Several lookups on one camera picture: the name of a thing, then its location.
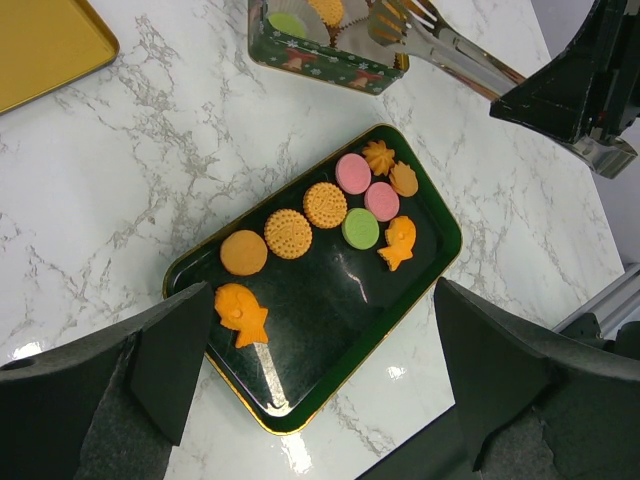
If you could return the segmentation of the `metal serving tongs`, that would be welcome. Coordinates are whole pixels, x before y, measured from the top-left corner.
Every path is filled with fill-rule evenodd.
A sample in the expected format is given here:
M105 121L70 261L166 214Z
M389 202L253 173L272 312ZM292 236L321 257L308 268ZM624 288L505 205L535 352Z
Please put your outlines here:
M429 1L374 2L368 34L387 49L420 58L441 69L491 104L530 77L519 74L457 32ZM638 156L622 139L622 133L610 145L590 136L567 144L541 135L572 152L594 173L613 179Z

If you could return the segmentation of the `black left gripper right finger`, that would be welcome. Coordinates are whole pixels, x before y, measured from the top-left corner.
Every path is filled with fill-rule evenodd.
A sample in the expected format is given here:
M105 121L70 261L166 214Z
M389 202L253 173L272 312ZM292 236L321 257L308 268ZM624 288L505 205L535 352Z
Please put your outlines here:
M585 312L560 331L441 279L434 306L451 408L369 479L635 479L639 326L601 335Z

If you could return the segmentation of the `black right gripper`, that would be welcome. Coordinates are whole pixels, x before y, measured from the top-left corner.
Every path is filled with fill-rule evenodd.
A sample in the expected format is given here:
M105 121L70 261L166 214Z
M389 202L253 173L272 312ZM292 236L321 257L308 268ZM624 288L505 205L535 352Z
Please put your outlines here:
M639 2L596 1L567 47L490 116L567 144L612 144L639 116Z

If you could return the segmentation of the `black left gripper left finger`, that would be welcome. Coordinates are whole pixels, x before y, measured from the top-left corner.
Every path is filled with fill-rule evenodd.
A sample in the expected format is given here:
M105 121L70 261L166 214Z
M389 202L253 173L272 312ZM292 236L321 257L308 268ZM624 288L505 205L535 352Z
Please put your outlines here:
M1 368L4 479L161 479L181 442L213 318L195 284Z

